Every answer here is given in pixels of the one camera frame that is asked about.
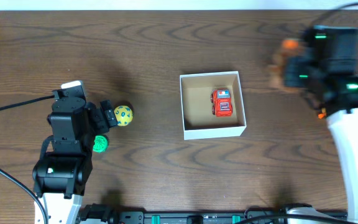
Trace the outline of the brown plush capybara toy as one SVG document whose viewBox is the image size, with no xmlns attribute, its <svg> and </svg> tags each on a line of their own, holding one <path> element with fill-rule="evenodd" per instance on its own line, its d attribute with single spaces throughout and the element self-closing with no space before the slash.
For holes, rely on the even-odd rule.
<svg viewBox="0 0 358 224">
<path fill-rule="evenodd" d="M 295 87 L 284 85 L 284 71 L 287 60 L 300 53 L 300 41 L 298 39 L 284 39 L 278 50 L 272 56 L 272 64 L 267 67 L 270 75 L 270 87 L 285 93 L 297 93 Z"/>
</svg>

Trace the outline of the red toy fire truck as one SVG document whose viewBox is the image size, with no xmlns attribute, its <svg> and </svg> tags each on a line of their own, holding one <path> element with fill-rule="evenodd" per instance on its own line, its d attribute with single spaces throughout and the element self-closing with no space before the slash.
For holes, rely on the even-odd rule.
<svg viewBox="0 0 358 224">
<path fill-rule="evenodd" d="M 232 115 L 231 94 L 228 89 L 215 89 L 211 94 L 212 114 L 216 117 Z"/>
</svg>

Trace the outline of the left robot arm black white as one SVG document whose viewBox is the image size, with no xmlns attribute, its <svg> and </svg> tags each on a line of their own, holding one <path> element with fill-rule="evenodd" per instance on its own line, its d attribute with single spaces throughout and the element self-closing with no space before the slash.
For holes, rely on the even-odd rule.
<svg viewBox="0 0 358 224">
<path fill-rule="evenodd" d="M 48 223 L 75 223 L 93 169 L 96 136 L 117 125 L 111 102 L 97 108 L 80 97 L 64 97 L 52 105 L 52 128 L 32 175 L 36 196 Z"/>
</svg>

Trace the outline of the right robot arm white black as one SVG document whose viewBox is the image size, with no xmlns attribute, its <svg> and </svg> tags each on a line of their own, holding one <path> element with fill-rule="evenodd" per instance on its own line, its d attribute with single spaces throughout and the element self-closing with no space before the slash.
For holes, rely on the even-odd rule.
<svg viewBox="0 0 358 224">
<path fill-rule="evenodd" d="M 347 219 L 358 223 L 358 29 L 312 26 L 305 49 L 290 57 L 285 87 L 314 95 L 337 148 L 347 195 Z"/>
</svg>

